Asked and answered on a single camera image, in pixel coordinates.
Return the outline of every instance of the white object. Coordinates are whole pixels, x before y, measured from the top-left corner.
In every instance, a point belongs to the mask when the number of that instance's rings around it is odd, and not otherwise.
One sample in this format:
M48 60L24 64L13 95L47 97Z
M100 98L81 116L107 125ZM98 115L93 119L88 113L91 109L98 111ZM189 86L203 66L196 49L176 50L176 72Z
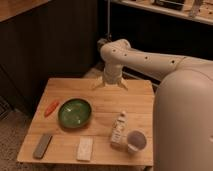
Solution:
M159 81L154 101L154 171L213 170L213 62L132 49L127 40L101 48L103 80L117 84L123 66Z
M123 132L126 125L125 115L125 111L121 112L113 125L112 134L110 137L110 144L113 147L120 147L122 144Z
M80 143L77 152L77 160L90 161L92 155L92 146L93 146L92 138L85 138L85 137L80 138Z

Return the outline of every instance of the cabinet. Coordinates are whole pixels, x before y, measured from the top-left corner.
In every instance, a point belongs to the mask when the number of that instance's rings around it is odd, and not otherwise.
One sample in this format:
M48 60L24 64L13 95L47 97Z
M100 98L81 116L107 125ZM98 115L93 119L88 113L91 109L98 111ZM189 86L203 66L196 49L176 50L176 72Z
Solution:
M97 3L54 0L0 22L0 84L7 87L0 95L33 114L49 77L87 72L97 55Z

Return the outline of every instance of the green bowl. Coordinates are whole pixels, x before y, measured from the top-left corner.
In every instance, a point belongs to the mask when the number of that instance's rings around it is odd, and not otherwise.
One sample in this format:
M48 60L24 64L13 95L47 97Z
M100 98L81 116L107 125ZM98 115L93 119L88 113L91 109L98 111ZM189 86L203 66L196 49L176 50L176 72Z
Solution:
M86 100L71 99L60 107L58 121L65 128L79 128L88 123L91 113L91 106Z

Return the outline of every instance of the wooden table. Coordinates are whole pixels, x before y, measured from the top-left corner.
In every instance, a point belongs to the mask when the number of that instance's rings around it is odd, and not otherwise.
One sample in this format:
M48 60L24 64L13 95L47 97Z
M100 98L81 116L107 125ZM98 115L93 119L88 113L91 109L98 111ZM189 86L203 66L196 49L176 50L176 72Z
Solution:
M153 165L152 108L154 94L150 81L127 80L129 90L117 86L106 86L92 90L95 79L51 78L48 81L29 131L18 154L19 162L70 163L98 165ZM65 101L83 98L92 106L90 123L79 130L64 131L58 125L57 113ZM44 111L55 99L60 105L47 118ZM147 138L147 146L134 156L110 147L109 136L112 125L121 111L127 112L125 135L139 130ZM53 133L52 141L41 160L33 158L33 151L43 133ZM76 160L80 137L94 139L90 162Z

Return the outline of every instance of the toy carrot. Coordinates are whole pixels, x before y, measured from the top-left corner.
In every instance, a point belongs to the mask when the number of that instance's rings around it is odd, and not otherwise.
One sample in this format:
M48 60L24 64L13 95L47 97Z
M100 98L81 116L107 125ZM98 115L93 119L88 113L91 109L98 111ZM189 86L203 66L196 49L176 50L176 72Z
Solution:
M50 103L50 105L47 107L47 109L44 112L44 117L48 117L56 109L58 105L59 105L58 100L54 100L52 103Z

